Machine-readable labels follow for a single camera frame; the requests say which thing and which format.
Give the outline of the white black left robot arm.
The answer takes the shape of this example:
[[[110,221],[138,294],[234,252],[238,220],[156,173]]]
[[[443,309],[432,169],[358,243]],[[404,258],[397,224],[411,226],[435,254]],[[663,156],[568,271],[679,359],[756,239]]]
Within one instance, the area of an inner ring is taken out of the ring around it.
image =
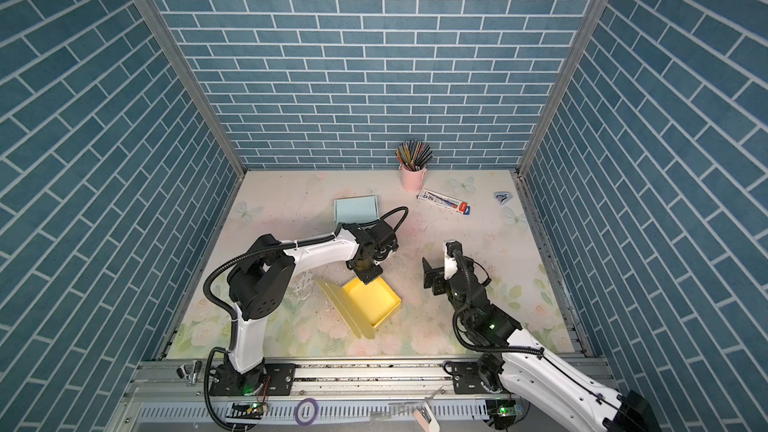
[[[330,234],[298,241],[259,237],[225,268],[235,321],[228,352],[234,370],[247,374],[263,363],[267,317],[280,306],[294,274],[339,262],[368,285],[381,276],[381,263],[398,247],[396,229],[381,219],[340,224]]]

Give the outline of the white pink clip tool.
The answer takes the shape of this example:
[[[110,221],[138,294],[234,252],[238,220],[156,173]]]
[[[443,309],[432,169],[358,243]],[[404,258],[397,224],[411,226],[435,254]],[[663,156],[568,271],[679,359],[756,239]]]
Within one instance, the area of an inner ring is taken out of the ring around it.
[[[440,424],[431,407],[431,401],[443,393],[442,387],[432,392],[420,401],[395,402],[390,405],[393,416],[410,414],[425,432],[439,432]]]

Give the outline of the right green circuit board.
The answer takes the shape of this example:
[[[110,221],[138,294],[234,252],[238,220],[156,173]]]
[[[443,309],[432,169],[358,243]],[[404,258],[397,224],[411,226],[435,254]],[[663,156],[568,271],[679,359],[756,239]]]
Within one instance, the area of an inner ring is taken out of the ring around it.
[[[526,414],[524,406],[515,399],[486,400],[485,407],[484,423],[495,431],[509,431]]]

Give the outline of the pink metal pencil bucket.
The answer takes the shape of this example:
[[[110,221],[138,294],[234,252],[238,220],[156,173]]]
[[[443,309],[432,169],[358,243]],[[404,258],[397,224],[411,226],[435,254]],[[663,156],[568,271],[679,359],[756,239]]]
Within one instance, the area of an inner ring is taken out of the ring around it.
[[[400,166],[400,183],[402,188],[408,192],[420,192],[424,187],[427,169],[410,170],[404,165]]]

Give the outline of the bundle of coloured pencils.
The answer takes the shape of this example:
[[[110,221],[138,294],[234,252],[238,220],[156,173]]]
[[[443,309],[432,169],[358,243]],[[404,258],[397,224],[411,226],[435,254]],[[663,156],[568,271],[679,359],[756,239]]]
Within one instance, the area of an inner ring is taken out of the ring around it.
[[[431,146],[423,141],[408,140],[395,149],[401,167],[410,172],[425,170],[433,157]]]

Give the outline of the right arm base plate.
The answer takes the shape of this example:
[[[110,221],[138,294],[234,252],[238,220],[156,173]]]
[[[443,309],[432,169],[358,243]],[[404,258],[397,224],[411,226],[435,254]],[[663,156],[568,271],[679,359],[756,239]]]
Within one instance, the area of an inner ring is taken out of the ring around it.
[[[503,363],[495,356],[477,361],[445,361],[442,368],[451,378],[457,395],[508,393],[500,379]]]

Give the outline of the yellow paper box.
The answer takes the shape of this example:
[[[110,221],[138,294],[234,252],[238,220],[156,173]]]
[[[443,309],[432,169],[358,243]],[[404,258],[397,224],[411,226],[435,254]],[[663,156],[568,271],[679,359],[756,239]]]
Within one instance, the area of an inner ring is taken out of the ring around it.
[[[368,284],[354,278],[343,286],[320,278],[315,278],[314,282],[357,338],[373,339],[376,330],[402,303],[382,277]]]

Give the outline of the green circuit board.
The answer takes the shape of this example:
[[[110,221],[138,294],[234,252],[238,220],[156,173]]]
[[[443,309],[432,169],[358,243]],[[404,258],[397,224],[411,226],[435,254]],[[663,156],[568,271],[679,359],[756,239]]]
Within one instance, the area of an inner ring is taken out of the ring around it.
[[[484,423],[495,431],[509,431],[526,414],[524,406],[515,399],[486,400],[485,407]]]
[[[261,420],[269,412],[266,402],[233,403],[226,418],[235,420]]]

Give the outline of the white blue pencil box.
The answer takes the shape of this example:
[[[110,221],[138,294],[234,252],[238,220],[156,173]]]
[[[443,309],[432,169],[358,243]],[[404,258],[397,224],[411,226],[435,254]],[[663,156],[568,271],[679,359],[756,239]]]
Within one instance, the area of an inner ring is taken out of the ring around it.
[[[422,189],[418,193],[417,199],[461,215],[469,215],[471,212],[471,207],[467,202],[428,189]]]

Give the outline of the left green circuit board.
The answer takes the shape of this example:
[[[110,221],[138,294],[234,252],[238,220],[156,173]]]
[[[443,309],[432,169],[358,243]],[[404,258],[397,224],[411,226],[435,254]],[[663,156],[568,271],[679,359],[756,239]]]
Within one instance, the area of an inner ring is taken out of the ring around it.
[[[261,420],[269,412],[266,402],[233,403],[226,418],[235,420]]]

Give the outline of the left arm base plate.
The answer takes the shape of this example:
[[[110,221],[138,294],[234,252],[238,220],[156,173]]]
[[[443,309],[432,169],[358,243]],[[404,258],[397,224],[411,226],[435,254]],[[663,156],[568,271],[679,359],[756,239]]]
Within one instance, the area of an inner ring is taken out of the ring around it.
[[[222,363],[209,373],[208,392],[227,397],[288,396],[295,371],[293,363],[266,363],[239,373],[230,363]]]

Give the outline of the aluminium front rail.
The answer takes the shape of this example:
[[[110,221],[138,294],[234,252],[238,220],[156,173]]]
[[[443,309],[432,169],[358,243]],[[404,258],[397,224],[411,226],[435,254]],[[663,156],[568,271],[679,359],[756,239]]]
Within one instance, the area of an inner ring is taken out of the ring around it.
[[[604,360],[574,355],[562,359],[613,388]],[[444,392],[431,401],[440,430],[449,421],[484,421],[487,418],[486,400],[515,399],[524,406],[526,414],[528,407],[533,405],[511,393],[457,395],[451,378],[443,371],[445,361],[475,359],[270,359],[267,363],[296,365],[288,396],[209,398],[204,396],[201,378],[182,378],[176,370],[179,362],[144,362],[106,428],[109,431],[136,431],[142,425],[200,427],[221,420],[229,427],[244,426],[252,431],[264,431],[270,426],[416,422],[410,414],[393,416],[390,405],[420,401],[440,387]],[[269,412],[261,420],[230,421],[226,418],[233,403],[250,402],[266,402]]]

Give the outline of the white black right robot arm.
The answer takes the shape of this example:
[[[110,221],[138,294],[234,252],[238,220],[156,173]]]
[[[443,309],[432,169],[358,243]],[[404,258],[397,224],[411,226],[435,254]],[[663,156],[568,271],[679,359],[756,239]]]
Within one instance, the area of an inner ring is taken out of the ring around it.
[[[622,394],[587,376],[547,349],[523,325],[489,299],[488,279],[476,262],[447,258],[442,267],[422,261],[424,287],[444,295],[454,309],[451,325],[459,344],[478,352],[480,380],[492,392],[518,395],[569,431],[659,431],[641,394]]]

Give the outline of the light blue paper box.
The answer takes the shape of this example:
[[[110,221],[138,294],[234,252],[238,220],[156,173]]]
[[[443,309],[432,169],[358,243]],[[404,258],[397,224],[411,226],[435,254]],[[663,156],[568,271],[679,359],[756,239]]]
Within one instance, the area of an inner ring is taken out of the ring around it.
[[[359,196],[335,199],[334,221],[336,224],[363,224],[379,218],[378,198],[376,196]]]

